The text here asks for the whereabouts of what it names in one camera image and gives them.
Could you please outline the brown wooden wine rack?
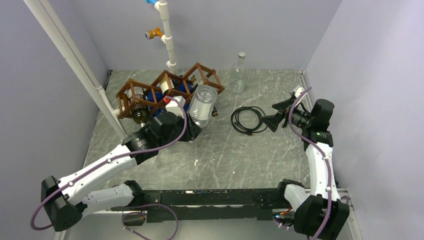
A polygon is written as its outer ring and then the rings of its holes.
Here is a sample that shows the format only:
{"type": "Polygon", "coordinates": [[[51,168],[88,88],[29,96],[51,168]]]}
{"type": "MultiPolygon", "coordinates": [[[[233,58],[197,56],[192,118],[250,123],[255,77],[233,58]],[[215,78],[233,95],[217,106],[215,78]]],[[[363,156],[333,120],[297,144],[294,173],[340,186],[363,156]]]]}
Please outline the brown wooden wine rack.
{"type": "Polygon", "coordinates": [[[118,100],[118,118],[131,119],[138,107],[146,108],[150,117],[166,109],[166,96],[182,96],[187,106],[194,98],[197,87],[206,85],[220,94],[225,90],[215,69],[195,63],[184,75],[162,71],[152,83],[142,83],[129,78],[115,95],[118,100]]]}

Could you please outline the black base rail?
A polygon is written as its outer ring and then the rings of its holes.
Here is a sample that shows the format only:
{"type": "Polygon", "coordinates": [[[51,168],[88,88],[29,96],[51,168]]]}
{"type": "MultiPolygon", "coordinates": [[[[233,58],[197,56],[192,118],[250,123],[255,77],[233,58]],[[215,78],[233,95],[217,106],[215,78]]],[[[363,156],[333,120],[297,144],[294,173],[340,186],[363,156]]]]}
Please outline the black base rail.
{"type": "Polygon", "coordinates": [[[290,208],[276,188],[145,190],[140,207],[116,206],[112,211],[143,211],[148,223],[173,220],[256,219],[271,221],[290,208]]]}

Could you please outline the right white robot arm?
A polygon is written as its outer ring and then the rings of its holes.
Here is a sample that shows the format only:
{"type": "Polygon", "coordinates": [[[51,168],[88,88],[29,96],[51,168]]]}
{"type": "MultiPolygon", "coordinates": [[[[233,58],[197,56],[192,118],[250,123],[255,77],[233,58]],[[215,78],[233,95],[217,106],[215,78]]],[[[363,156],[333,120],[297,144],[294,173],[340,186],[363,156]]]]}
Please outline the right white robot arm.
{"type": "Polygon", "coordinates": [[[262,116],[260,120],[272,131],[292,123],[301,129],[301,140],[308,159],[310,190],[296,181],[284,179],[275,194],[276,203],[291,206],[294,231],[320,240],[335,240],[350,214],[350,207],[343,203],[337,190],[332,167],[333,137],[328,131],[335,105],[318,99],[311,111],[300,111],[294,105],[295,98],[272,105],[277,112],[262,116]]]}

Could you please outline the white pvc pipe stand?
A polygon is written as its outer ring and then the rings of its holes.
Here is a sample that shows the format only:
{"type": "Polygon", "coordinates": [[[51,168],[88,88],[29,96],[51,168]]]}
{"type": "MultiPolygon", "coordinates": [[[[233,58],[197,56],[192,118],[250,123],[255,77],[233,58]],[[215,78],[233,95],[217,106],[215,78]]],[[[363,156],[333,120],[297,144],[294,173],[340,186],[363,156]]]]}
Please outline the white pvc pipe stand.
{"type": "Polygon", "coordinates": [[[147,4],[153,5],[154,8],[159,12],[164,31],[164,35],[162,35],[160,38],[166,46],[169,58],[169,60],[166,62],[166,66],[170,69],[171,73],[176,74],[178,69],[175,58],[173,35],[171,33],[170,27],[168,2],[166,0],[146,0],[145,2],[147,4]]]}

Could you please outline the clear glass bottle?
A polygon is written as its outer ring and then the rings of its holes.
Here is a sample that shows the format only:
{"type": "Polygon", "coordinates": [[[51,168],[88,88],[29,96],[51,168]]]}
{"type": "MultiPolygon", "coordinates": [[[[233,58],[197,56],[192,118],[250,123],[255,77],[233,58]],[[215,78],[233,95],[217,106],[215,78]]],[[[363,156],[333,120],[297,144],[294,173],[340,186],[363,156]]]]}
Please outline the clear glass bottle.
{"type": "Polygon", "coordinates": [[[217,97],[218,93],[212,86],[204,84],[196,88],[188,108],[188,114],[196,126],[207,126],[217,97]]]}
{"type": "Polygon", "coordinates": [[[232,66],[230,70],[230,83],[229,88],[234,93],[241,93],[245,90],[245,59],[246,53],[239,52],[237,62],[232,66]]]}

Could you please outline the clear bottle black cap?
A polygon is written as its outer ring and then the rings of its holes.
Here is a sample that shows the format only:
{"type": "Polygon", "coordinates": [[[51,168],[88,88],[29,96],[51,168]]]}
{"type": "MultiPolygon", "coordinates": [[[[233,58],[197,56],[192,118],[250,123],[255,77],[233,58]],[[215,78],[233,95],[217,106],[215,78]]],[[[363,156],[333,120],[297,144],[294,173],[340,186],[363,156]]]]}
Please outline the clear bottle black cap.
{"type": "Polygon", "coordinates": [[[217,117],[219,115],[219,112],[217,110],[217,108],[214,106],[211,112],[211,116],[212,117],[217,117]]]}

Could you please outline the white diagonal pole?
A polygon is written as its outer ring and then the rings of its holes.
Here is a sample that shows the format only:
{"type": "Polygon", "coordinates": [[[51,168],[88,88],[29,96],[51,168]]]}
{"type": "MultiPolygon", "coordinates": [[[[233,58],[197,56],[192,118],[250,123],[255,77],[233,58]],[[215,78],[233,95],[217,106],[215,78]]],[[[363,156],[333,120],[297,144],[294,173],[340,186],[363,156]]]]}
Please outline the white diagonal pole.
{"type": "Polygon", "coordinates": [[[127,134],[119,122],[116,115],[117,111],[112,108],[106,96],[105,89],[98,81],[50,2],[48,0],[26,0],[24,3],[64,57],[118,137],[121,140],[125,139],[127,134]]]}

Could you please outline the olive green bottle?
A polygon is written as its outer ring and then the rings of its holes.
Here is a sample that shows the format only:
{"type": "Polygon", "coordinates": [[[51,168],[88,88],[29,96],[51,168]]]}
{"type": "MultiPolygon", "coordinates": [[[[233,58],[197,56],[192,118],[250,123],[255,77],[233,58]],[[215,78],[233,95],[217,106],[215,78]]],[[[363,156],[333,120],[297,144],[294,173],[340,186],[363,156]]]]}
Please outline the olive green bottle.
{"type": "Polygon", "coordinates": [[[136,103],[131,111],[131,117],[135,123],[143,127],[150,119],[149,109],[147,106],[136,103]]]}

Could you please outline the orange pipe fitting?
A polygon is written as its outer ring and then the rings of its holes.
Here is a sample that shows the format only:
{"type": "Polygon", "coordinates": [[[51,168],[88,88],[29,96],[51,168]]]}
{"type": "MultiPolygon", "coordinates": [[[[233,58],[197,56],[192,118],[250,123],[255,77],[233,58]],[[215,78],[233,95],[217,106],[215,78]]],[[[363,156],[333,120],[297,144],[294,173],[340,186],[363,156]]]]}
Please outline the orange pipe fitting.
{"type": "Polygon", "coordinates": [[[145,32],[145,37],[148,39],[148,40],[152,40],[152,39],[154,39],[155,37],[159,37],[159,38],[162,38],[162,36],[164,35],[163,33],[162,33],[162,31],[161,31],[161,29],[159,28],[159,27],[156,27],[155,29],[153,29],[153,30],[147,30],[146,32],[145,32]]]}

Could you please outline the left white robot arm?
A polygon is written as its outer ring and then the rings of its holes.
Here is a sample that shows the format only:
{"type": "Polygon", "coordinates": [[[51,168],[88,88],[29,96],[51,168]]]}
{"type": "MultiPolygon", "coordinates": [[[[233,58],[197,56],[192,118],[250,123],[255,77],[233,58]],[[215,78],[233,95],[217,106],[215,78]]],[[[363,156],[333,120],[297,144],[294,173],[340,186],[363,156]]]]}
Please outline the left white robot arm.
{"type": "Polygon", "coordinates": [[[141,129],[89,166],[60,179],[47,177],[42,181],[41,203],[30,219],[31,228],[36,231],[53,228],[61,232],[100,210],[114,207],[137,210],[149,206],[145,193],[135,181],[97,192],[93,189],[115,174],[141,165],[157,156],[160,150],[181,141],[189,124],[183,104],[180,97],[167,96],[165,99],[178,107],[176,119],[182,121],[182,129],[172,141],[163,146],[150,143],[141,129]]]}

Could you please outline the blue labelled clear bottle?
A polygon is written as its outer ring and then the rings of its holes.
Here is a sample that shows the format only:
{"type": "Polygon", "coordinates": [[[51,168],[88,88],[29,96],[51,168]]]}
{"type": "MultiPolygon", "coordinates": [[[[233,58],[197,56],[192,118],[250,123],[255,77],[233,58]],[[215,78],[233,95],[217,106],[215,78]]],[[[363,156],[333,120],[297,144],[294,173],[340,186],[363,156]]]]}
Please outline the blue labelled clear bottle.
{"type": "Polygon", "coordinates": [[[185,79],[185,81],[183,81],[182,76],[177,77],[176,75],[168,72],[161,74],[159,78],[151,84],[154,87],[159,87],[160,90],[155,90],[154,93],[147,90],[145,91],[146,101],[154,102],[154,99],[156,99],[158,103],[160,103],[161,101],[163,102],[163,104],[160,106],[148,107],[148,109],[150,110],[150,116],[153,118],[166,109],[166,103],[164,101],[165,96],[183,96],[186,99],[184,110],[187,111],[190,103],[189,95],[194,92],[195,83],[195,81],[189,79],[185,79]]]}

